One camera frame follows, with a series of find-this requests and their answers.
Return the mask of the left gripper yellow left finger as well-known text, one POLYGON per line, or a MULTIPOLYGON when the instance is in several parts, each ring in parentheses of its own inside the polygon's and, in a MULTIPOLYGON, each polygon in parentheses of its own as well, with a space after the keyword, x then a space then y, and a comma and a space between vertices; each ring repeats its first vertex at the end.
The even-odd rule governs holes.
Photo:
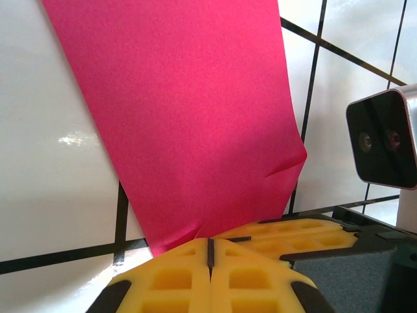
POLYGON ((210 312, 212 240, 194 239, 115 276, 88 312, 210 312))

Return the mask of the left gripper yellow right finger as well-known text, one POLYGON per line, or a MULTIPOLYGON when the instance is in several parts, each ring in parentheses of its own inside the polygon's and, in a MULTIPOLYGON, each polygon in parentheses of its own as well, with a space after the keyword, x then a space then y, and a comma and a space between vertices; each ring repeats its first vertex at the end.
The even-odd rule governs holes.
POLYGON ((334 312, 313 281, 225 239, 210 240, 212 312, 334 312))

